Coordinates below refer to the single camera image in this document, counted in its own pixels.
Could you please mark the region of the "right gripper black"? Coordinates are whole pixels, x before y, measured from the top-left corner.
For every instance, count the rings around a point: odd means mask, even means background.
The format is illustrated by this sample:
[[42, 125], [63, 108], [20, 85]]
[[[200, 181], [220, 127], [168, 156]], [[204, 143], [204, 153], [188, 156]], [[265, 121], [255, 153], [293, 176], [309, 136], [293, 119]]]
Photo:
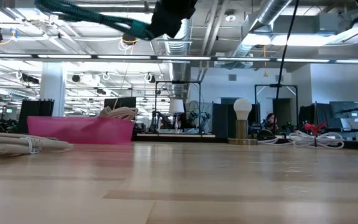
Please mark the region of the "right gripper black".
[[198, 0], [159, 0], [155, 4], [150, 31], [154, 37], [167, 34], [175, 37], [181, 27], [181, 20], [192, 15]]

